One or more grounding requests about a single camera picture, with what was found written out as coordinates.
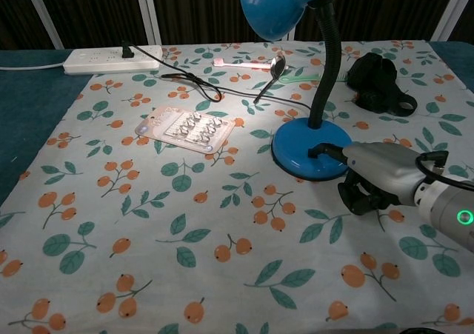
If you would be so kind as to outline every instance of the toothbrush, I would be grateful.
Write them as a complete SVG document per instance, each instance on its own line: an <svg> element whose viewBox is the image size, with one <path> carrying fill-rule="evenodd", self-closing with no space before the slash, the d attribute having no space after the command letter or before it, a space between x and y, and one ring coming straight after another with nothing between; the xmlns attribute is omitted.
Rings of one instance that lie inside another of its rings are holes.
<svg viewBox="0 0 474 334"><path fill-rule="evenodd" d="M252 62L242 62L241 64L227 64L224 62L223 58L215 58L214 66L224 67L224 66L235 66L235 67L248 67L250 69L270 69L270 64L256 64Z"/></svg>
<svg viewBox="0 0 474 334"><path fill-rule="evenodd" d="M308 76L282 76L279 81L283 84L291 84L292 82L303 82L303 81L320 81L322 75L316 73L315 75ZM336 82L345 82L347 80L347 72L343 71L338 74Z"/></svg>

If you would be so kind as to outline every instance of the pink toothbrush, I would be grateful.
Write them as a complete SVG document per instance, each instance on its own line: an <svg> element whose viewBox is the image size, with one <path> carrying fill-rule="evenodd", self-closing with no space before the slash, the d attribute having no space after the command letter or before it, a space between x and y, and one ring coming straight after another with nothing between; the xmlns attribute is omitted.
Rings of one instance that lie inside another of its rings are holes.
<svg viewBox="0 0 474 334"><path fill-rule="evenodd" d="M270 64L254 64L252 62L242 62L241 64L226 64L223 58L215 58L213 63L216 67L235 66L248 67L250 69L270 69Z"/></svg>

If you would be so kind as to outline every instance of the green toothbrush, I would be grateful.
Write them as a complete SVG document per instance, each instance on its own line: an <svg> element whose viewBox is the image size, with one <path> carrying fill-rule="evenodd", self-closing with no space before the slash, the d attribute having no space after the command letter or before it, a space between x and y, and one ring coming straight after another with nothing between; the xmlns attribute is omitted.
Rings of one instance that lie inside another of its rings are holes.
<svg viewBox="0 0 474 334"><path fill-rule="evenodd" d="M303 82L303 81L320 81L321 74L316 73L315 75L306 75L306 76L282 76L279 81L282 84L292 84L293 82ZM347 80L347 73L339 73L336 82L345 82Z"/></svg>

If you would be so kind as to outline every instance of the lamp base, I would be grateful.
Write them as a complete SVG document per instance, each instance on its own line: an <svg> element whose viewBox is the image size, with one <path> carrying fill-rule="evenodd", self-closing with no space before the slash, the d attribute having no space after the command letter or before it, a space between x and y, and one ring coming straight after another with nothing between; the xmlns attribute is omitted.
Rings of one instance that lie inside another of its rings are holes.
<svg viewBox="0 0 474 334"><path fill-rule="evenodd" d="M310 158L308 150L320 143L346 147L352 141L334 123L323 121L321 128L308 127L308 118L297 118L282 125L273 137L272 154L275 163L290 175L308 181L326 181L344 174L347 165L321 154Z"/></svg>

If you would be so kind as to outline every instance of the floral tablecloth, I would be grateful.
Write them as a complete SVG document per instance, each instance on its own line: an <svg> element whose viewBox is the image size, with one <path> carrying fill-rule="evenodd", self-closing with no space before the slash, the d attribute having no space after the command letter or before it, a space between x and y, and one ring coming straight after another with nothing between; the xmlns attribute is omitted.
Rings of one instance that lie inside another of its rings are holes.
<svg viewBox="0 0 474 334"><path fill-rule="evenodd" d="M343 43L341 70L373 51L393 60L418 100L410 117L362 110L337 83L325 118L354 141L449 150L448 172L474 178L474 98L423 41ZM321 73L322 43L164 49L221 86L258 92L269 61ZM415 208L350 215L336 185L302 181L272 160L278 126L307 111L229 93L205 101L159 74L94 76L0 209L2 333L314 333L320 329L474 324L474 255L423 224ZM277 83L310 103L317 82ZM205 156L135 127L154 107L231 118Z"/></svg>

